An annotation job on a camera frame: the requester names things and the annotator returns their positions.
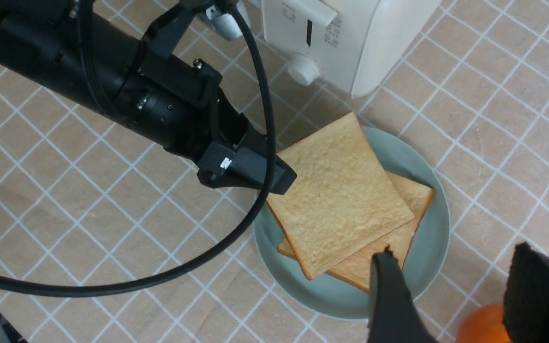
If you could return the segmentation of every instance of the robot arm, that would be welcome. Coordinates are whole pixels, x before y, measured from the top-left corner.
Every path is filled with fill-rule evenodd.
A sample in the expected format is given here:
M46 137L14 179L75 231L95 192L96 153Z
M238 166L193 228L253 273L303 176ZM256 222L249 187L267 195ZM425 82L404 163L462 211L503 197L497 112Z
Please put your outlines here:
M200 59L190 66L172 55L194 16L213 7L213 0L182 1L140 40L93 13L91 54L113 105L109 111L87 84L76 0L0 0L0 64L191 159L207 187L260 189L266 140L228 102L218 71ZM212 28L227 39L240 35L222 14L208 12ZM277 159L272 192L285 193L295 179L294 170Z

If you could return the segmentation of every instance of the black cable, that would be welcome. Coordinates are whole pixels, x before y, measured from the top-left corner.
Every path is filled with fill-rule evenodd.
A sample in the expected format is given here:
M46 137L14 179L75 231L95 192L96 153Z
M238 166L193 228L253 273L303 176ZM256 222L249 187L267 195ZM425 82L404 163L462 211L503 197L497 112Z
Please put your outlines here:
M94 67L94 42L92 35L92 0L79 0L78 2L78 43L79 55L82 67L86 76L87 86L96 106L101 113L113 115L116 113L115 106L107 97L105 89L98 79Z
M92 0L81 0L80 4L83 2L92 1ZM260 57L260 52L257 49L255 39L251 33L251 29L244 21L242 15L238 12L236 7L227 9L229 13L234 17L238 26L240 27L243 37L251 53L251 58L255 65L255 73L257 74L257 80L260 86L260 92L262 95L262 104L264 105L264 117L266 121L266 145L267 145L267 154L266 154L266 176L264 178L264 184L262 185L261 191L257 196L257 199L251 206L251 209L247 215L242 219L238 226L230 232L228 236L222 239L214 247L207 250L203 254L200 254L196 258L190 260L189 262L179 265L176 268L170 269L163 273L148 276L146 278L141 278L131 282L122 282L117 284L107 284L101 286L55 286L48 284L40 284L34 282L24 282L20 280L15 280L12 278L7 278L0 276L0 289L5 291L11 291L16 293L24 293L30 295L39 295L42 297L64 297L64 298L83 298L83 297L100 297L103 295L114 295L120 293L128 293L133 291L139 291L147 287L157 286L164 282L168 282L182 276L186 273L193 271L194 269L200 267L209 260L215 258L215 256L223 253L227 247L229 247L234 241L236 241L242 234L249 228L253 220L257 217L258 213L266 203L266 198L270 192L270 187L272 186L274 176L275 176L275 163L276 163L276 135L275 135L275 117L273 115L272 103L270 101L270 91L268 89L268 80L266 78L266 71L264 70L264 65L262 64L262 59ZM96 85L98 85L98 79L94 78Z

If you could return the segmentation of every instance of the toast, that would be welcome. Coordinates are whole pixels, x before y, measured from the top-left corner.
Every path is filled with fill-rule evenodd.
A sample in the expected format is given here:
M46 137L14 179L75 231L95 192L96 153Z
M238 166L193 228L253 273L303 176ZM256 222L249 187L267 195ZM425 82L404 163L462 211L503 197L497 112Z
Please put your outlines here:
M425 216L429 203L433 198L433 189L397 176L396 174L388 173L391 182L399 191L399 195L407 202L410 209L414 213L414 219L409 223L393 230L385 236L368 244L355 254L349 256L344 261L331 267L326 273L328 275L349 283L360 290L370 292L370 261L372 255L377 252L383 252L387 246L390 247L395 258L399 262L399 267L403 267L406 262L406 256L410 250L412 239L418 229L420 221ZM277 247L277 252L292 259L296 259L292 247L285 238Z
M279 157L298 178L267 203L309 280L414 219L352 112Z

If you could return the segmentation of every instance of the plate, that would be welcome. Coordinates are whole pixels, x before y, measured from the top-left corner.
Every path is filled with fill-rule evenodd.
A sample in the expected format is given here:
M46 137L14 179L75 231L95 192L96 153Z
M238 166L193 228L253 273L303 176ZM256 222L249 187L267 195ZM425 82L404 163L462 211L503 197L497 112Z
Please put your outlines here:
M433 282L448 250L450 213L444 189L429 163L408 144L387 132L363 129L384 169L435 190L403 268L406 284L416 300ZM268 271L292 298L329 317L349 320L368 317L366 293L327 274L307 280L296 261L276 251L283 232L267 206L255 219L254 236Z

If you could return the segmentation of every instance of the screw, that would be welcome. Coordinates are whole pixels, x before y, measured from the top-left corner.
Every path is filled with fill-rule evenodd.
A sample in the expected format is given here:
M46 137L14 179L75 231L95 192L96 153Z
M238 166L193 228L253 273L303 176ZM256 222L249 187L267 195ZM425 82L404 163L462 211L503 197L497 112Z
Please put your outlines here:
M203 67L203 62L200 61L200 59L195 59L192 65L194 65L194 68L196 68L197 70L200 70L200 68Z

